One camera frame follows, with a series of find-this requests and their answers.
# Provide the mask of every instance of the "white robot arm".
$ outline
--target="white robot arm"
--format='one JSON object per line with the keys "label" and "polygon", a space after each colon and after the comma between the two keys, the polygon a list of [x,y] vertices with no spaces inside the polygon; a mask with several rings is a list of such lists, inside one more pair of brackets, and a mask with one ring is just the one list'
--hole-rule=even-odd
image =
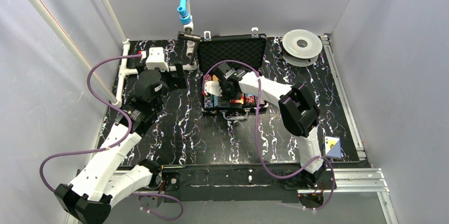
{"label": "white robot arm", "polygon": [[160,165],[144,159],[126,174],[111,181],[111,177],[124,161],[128,152],[157,120],[163,108],[161,98],[168,92],[187,88],[186,78],[180,62],[175,63],[176,73],[155,69],[143,70],[134,86],[132,95],[122,108],[131,119],[131,132],[120,144],[128,131],[128,121],[119,114],[111,132],[101,148],[87,166],[69,184],[59,184],[54,194],[62,208],[84,224],[103,223],[111,208],[122,199],[147,185],[157,185],[156,176]]}
{"label": "white robot arm", "polygon": [[[317,135],[319,109],[304,85],[280,84],[262,76],[257,77],[254,72],[235,70],[226,63],[218,65],[213,73],[220,82],[206,82],[206,93],[228,98],[236,93],[258,96],[260,79],[262,91],[259,97],[280,108],[285,127],[297,140],[301,166],[310,159],[321,156]],[[314,174],[322,167],[323,160],[319,158],[304,170]]]}

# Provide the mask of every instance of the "gray floor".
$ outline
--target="gray floor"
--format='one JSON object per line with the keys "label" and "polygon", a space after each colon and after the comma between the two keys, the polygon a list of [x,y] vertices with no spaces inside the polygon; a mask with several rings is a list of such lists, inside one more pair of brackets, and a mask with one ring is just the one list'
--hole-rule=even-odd
{"label": "gray floor", "polygon": [[[184,214],[170,223],[263,224],[263,223],[386,223],[377,194],[335,193],[322,210],[298,210],[279,205],[276,201],[184,202]],[[175,216],[179,213],[176,203],[162,203],[160,213]],[[119,223],[169,223],[157,216],[140,211],[137,198],[130,196],[117,204],[106,220],[107,224]]]}

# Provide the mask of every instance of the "white filament spool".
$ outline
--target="white filament spool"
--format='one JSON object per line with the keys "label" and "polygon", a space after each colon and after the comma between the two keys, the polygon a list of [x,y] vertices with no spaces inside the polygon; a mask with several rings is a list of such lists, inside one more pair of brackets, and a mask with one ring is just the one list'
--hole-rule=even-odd
{"label": "white filament spool", "polygon": [[286,52],[283,59],[294,66],[314,64],[322,51],[322,42],[313,32],[293,30],[284,35],[282,46]]}

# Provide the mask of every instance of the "wire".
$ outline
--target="wire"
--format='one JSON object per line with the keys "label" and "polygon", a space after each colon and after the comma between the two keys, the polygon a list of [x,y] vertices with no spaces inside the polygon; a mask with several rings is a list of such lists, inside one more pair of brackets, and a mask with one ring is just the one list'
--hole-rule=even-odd
{"label": "wire", "polygon": [[162,182],[163,182],[163,180],[162,180],[162,178],[161,178],[161,180],[160,180],[160,182],[159,182],[159,184],[156,186],[156,187],[154,187],[154,188],[150,188],[150,187],[148,187],[151,191],[153,191],[153,190],[157,190],[158,188],[160,188],[160,186],[162,185]]}
{"label": "wire", "polygon": [[[163,219],[163,220],[168,220],[168,221],[177,220],[177,219],[179,219],[179,217],[181,217],[181,215],[182,215],[183,212],[184,212],[184,206],[182,205],[181,201],[180,201],[179,199],[175,198],[174,196],[170,196],[170,195],[166,195],[166,194],[156,194],[156,193],[131,193],[131,195],[138,196],[138,197],[137,197],[137,201],[139,202],[139,206],[140,206],[141,209],[144,209],[145,211],[147,211],[147,212],[149,212],[149,213],[152,213],[152,214],[156,215],[157,217],[159,217],[159,218],[161,218],[161,219]],[[181,211],[179,212],[179,214],[178,214],[177,216],[175,216],[175,217],[173,217],[173,218],[166,217],[166,216],[164,216],[164,215],[162,215],[162,214],[160,214],[160,213],[158,213],[158,212],[156,212],[156,211],[153,211],[153,210],[151,210],[151,209],[148,209],[148,208],[146,208],[146,207],[143,207],[143,206],[140,204],[140,201],[139,201],[139,198],[140,198],[141,196],[159,196],[159,197],[161,197],[161,198],[167,198],[167,199],[174,200],[174,201],[175,201],[176,203],[178,203],[179,206],[181,207]]]}
{"label": "wire", "polygon": [[314,210],[320,210],[320,209],[322,209],[324,206],[327,205],[327,203],[328,203],[328,202],[330,201],[330,199],[332,198],[332,195],[334,194],[334,189],[335,189],[335,174],[334,174],[334,169],[332,168],[332,165],[330,164],[329,160],[328,160],[326,157],[324,157],[324,156],[315,156],[314,158],[311,158],[307,163],[305,163],[300,169],[298,169],[297,171],[293,172],[292,174],[284,175],[284,176],[279,176],[279,175],[273,174],[273,173],[268,169],[268,167],[266,166],[266,164],[264,163],[264,158],[263,158],[262,153],[261,153],[261,150],[260,150],[260,148],[259,148],[259,137],[258,137],[257,131],[258,131],[258,125],[259,125],[259,108],[260,108],[260,105],[261,105],[261,95],[262,95],[262,82],[261,82],[261,79],[260,79],[261,76],[260,76],[259,72],[256,71],[253,67],[251,67],[250,65],[248,65],[248,64],[246,64],[246,63],[244,63],[244,62],[236,61],[236,60],[223,60],[223,61],[218,62],[218,63],[216,63],[215,65],[213,65],[213,66],[212,66],[212,67],[211,67],[211,68],[204,74],[204,76],[203,76],[203,84],[202,84],[202,88],[203,88],[203,90],[204,90],[204,84],[205,84],[206,76],[207,76],[207,75],[208,75],[208,74],[209,74],[209,73],[210,73],[216,66],[218,66],[218,65],[220,65],[220,64],[222,64],[222,63],[224,63],[224,62],[233,62],[233,63],[236,63],[236,64],[243,65],[243,66],[249,68],[252,72],[254,72],[254,74],[256,74],[256,76],[257,76],[257,78],[258,78],[258,79],[257,79],[257,82],[258,82],[258,98],[257,98],[257,103],[256,103],[256,119],[255,119],[255,123],[254,123],[254,135],[255,135],[255,136],[254,136],[254,140],[255,140],[255,143],[256,143],[256,151],[257,151],[257,155],[259,156],[259,161],[261,162],[262,167],[265,169],[265,171],[266,171],[270,176],[272,176],[272,177],[274,177],[274,178],[276,178],[276,179],[280,179],[280,180],[288,179],[288,178],[292,178],[292,177],[298,175],[298,174],[299,174],[300,172],[302,172],[307,166],[309,166],[312,162],[314,162],[315,160],[317,160],[317,159],[319,159],[319,158],[323,159],[323,160],[327,163],[327,166],[330,168],[330,171],[331,171],[331,173],[332,173],[332,188],[331,188],[331,190],[330,190],[329,198],[326,200],[326,202],[323,203],[322,206],[320,206],[320,207],[318,207],[318,208],[316,208],[316,209],[314,209]]}
{"label": "wire", "polygon": [[[104,99],[102,99],[100,96],[98,96],[98,94],[96,94],[94,92],[94,90],[92,90],[92,86],[91,86],[91,77],[92,74],[95,72],[95,70],[110,61],[114,61],[114,60],[120,60],[120,59],[129,59],[129,58],[140,58],[142,57],[142,55],[132,55],[132,56],[119,56],[119,57],[113,57],[113,58],[109,58],[107,60],[101,61],[98,64],[96,64],[94,67],[92,67],[91,71],[89,71],[89,73],[87,74],[87,88],[89,89],[89,91],[92,93],[92,95],[97,98],[100,102],[102,102],[103,104],[107,105],[108,107],[110,107],[113,110],[116,110],[117,112],[123,114],[123,116],[126,118],[127,122],[128,122],[128,130],[125,133],[125,135],[117,142],[113,143],[112,145],[109,146],[109,148],[112,148],[114,146],[117,146],[118,144],[120,144],[121,142],[123,142],[126,137],[129,135],[129,133],[131,132],[131,128],[132,128],[132,121],[131,118],[129,118],[128,114],[126,114],[123,110],[121,110],[118,107],[115,107],[114,105],[110,104],[109,102],[105,101]],[[43,162],[41,163],[40,167],[39,167],[39,175],[42,179],[42,182],[44,183],[44,185],[51,191],[51,192],[55,192],[55,189],[53,187],[51,187],[51,185],[48,183],[47,179],[44,176],[43,173],[43,168],[45,166],[45,164],[53,159],[53,158],[57,158],[57,157],[62,157],[62,156],[72,156],[72,155],[81,155],[81,154],[92,154],[92,153],[99,153],[100,151],[105,151],[107,150],[107,148],[100,148],[100,149],[92,149],[92,150],[84,150],[84,151],[72,151],[72,152],[67,152],[67,153],[60,153],[60,154],[53,154],[51,156],[48,156],[46,159],[43,160]]]}
{"label": "wire", "polygon": [[324,192],[324,182],[322,182],[322,184],[321,184],[321,192],[319,195],[321,195],[323,192]]}
{"label": "wire", "polygon": [[164,189],[164,186],[165,186],[165,180],[162,181],[161,185],[162,185],[162,186],[160,187],[159,192],[158,192],[157,194],[160,194],[160,192]]}

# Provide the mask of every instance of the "metal clamp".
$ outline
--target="metal clamp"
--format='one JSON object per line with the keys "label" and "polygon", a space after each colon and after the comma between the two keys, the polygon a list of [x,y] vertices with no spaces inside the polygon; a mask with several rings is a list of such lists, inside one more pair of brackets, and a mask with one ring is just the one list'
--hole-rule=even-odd
{"label": "metal clamp", "polygon": [[251,32],[253,33],[252,34],[253,38],[258,38],[259,37],[259,28],[253,27],[253,28],[251,28]]}
{"label": "metal clamp", "polygon": [[204,40],[205,41],[210,41],[211,40],[210,31],[204,31]]}

